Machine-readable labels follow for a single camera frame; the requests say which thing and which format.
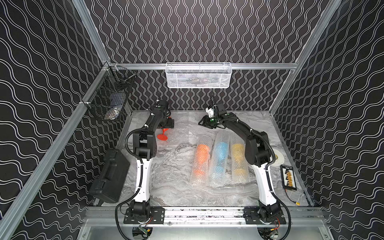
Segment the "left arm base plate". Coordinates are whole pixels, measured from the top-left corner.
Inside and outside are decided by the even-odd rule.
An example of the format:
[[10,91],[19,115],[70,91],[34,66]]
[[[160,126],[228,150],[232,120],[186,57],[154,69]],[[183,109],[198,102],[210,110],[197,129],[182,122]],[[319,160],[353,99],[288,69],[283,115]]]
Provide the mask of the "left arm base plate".
[[123,223],[125,225],[145,225],[145,224],[163,224],[165,217],[165,209],[162,207],[146,208],[145,213],[139,214],[138,211],[129,207],[125,213]]

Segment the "red wine glass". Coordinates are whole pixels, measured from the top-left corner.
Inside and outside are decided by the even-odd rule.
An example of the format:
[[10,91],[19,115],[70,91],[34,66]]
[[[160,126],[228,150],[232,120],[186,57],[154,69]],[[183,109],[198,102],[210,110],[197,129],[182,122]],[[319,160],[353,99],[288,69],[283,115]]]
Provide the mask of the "red wine glass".
[[168,140],[168,137],[166,136],[166,131],[167,131],[168,129],[162,129],[162,133],[161,134],[159,134],[159,135],[157,135],[157,138],[159,139],[159,140],[161,140],[161,141],[167,141]]

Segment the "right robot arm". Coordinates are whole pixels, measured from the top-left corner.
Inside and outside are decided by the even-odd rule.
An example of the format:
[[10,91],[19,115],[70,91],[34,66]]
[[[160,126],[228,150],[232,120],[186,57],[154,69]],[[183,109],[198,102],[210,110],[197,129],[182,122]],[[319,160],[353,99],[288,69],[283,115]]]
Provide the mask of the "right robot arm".
[[241,121],[236,114],[227,112],[223,104],[213,104],[205,109],[207,115],[199,125],[216,129],[222,125],[230,129],[245,142],[245,159],[253,167],[259,188],[259,219],[270,223],[282,218],[283,210],[287,212],[288,225],[292,217],[288,207],[277,197],[270,174],[270,166],[275,163],[276,155],[270,145],[268,134],[252,129]]

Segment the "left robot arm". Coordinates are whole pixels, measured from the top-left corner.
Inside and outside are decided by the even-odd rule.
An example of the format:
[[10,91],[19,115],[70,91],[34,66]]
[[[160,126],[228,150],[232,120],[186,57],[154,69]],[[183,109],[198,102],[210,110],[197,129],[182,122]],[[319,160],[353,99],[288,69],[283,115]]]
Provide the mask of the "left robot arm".
[[125,147],[128,153],[137,160],[137,180],[133,196],[119,203],[115,208],[115,218],[123,205],[128,205],[128,216],[138,222],[151,218],[150,206],[150,173],[152,159],[157,154],[157,129],[174,128],[169,103],[166,100],[157,100],[149,108],[150,115],[144,125],[128,133]]

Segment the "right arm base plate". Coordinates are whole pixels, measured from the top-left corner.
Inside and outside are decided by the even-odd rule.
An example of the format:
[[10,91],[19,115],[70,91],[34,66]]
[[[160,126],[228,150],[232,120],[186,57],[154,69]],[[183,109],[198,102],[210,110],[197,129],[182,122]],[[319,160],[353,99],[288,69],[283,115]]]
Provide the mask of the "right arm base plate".
[[243,218],[247,225],[285,225],[287,220],[280,208],[245,207]]

